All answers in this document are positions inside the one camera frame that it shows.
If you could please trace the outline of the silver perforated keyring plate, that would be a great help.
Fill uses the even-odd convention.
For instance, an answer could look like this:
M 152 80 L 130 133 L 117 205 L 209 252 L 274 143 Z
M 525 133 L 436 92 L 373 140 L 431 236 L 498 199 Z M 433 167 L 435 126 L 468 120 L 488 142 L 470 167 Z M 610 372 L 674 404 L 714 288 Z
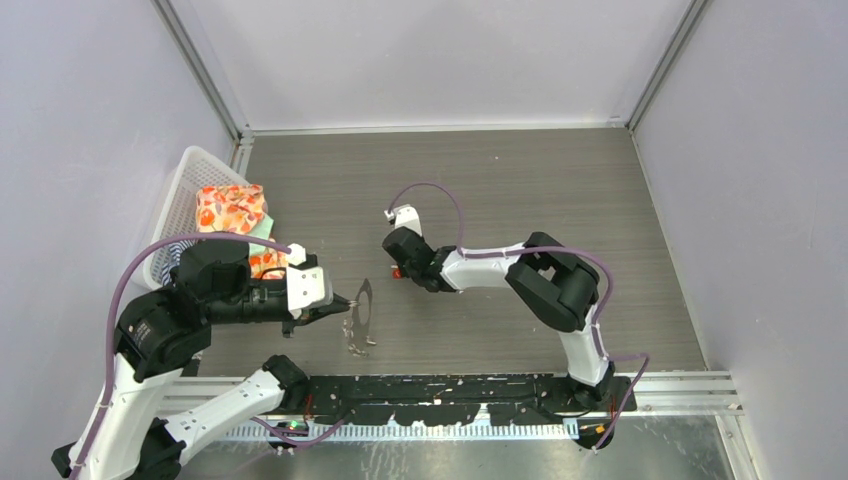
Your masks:
M 376 345 L 370 335 L 373 300 L 372 285 L 370 280 L 365 278 L 351 300 L 351 308 L 343 324 L 347 350 L 356 358 L 367 358 L 370 348 Z

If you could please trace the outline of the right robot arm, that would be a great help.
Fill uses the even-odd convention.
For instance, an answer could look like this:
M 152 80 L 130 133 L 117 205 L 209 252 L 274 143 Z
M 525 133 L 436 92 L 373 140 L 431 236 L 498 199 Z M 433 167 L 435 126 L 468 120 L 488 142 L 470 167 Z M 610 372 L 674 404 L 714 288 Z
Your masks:
M 598 258 L 565 247 L 544 232 L 499 249 L 435 249 L 421 234 L 399 227 L 384 238 L 382 248 L 395 262 L 395 277 L 408 278 L 431 293 L 513 291 L 558 333 L 574 403 L 591 411 L 610 398 L 615 365 L 604 348 L 598 317 L 614 282 Z

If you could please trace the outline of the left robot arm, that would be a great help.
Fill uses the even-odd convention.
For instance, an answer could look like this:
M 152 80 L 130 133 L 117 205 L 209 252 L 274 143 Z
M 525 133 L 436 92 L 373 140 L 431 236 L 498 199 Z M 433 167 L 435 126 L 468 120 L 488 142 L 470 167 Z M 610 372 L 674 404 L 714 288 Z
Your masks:
M 298 412 L 308 377 L 274 355 L 239 385 L 187 411 L 158 414 L 166 390 L 211 343 L 216 324 L 280 325 L 285 336 L 352 302 L 333 291 L 313 254 L 301 246 L 280 280 L 255 279 L 250 240 L 232 233 L 193 233 L 170 284 L 123 303 L 121 278 L 107 317 L 106 376 L 80 438 L 51 456 L 65 479 L 172 479 L 202 449 L 234 427 L 278 409 Z

